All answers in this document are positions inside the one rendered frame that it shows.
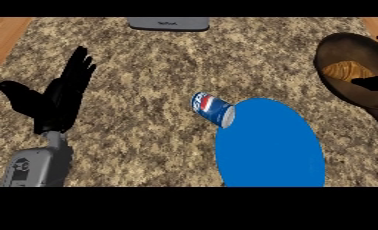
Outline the grey flat appliance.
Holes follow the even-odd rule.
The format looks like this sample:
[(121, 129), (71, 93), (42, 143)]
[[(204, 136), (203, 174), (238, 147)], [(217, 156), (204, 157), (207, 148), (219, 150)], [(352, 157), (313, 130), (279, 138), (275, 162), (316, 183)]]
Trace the grey flat appliance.
[(208, 17), (129, 17), (127, 22), (142, 30), (204, 31), (210, 27)]

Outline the blue soda can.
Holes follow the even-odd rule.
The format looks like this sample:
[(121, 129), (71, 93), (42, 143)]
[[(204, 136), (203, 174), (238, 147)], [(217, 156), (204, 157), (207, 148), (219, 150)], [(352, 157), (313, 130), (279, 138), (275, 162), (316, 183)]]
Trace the blue soda can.
[(235, 106), (205, 92), (198, 92), (191, 100), (192, 110), (220, 128), (228, 128), (235, 119)]

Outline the brown round pan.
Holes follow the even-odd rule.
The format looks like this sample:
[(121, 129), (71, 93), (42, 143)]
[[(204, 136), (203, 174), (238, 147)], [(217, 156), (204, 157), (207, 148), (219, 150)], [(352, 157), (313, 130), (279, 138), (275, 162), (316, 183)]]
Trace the brown round pan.
[(322, 84), (347, 103), (366, 110), (378, 121), (378, 91), (337, 80), (322, 73), (322, 69), (341, 61), (356, 61), (377, 76), (378, 88), (378, 41), (353, 33), (334, 33), (319, 42), (313, 65)]

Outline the blue round plate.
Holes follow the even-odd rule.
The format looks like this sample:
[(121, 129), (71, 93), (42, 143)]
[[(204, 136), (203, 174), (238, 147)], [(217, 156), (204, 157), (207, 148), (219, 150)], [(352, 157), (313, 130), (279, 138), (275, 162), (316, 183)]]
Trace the blue round plate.
[(216, 135), (216, 162), (228, 187), (322, 187), (325, 156), (313, 129), (282, 102), (251, 98), (235, 106)]

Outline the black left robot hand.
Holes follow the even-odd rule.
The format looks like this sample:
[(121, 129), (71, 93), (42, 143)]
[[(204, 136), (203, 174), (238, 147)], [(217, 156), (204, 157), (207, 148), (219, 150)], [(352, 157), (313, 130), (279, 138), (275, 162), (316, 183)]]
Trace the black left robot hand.
[(79, 46), (61, 76), (52, 80), (43, 93), (16, 81), (2, 81), (0, 91), (6, 95), (12, 109), (34, 119), (34, 133), (49, 131), (65, 133), (76, 122), (83, 94), (96, 65), (87, 49)]

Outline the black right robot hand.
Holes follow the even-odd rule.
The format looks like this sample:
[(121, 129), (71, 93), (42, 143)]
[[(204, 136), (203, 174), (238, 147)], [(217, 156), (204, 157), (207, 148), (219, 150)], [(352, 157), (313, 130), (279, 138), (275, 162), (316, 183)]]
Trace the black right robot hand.
[(372, 92), (378, 92), (378, 76), (368, 78), (355, 78), (352, 80), (352, 84)]

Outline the golden brown croissant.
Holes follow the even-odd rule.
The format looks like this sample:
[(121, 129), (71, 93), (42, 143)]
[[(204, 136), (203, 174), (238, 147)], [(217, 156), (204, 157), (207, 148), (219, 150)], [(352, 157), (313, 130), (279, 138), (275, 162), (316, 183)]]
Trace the golden brown croissant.
[(341, 81), (374, 77), (374, 72), (356, 61), (341, 61), (322, 68), (322, 73)]

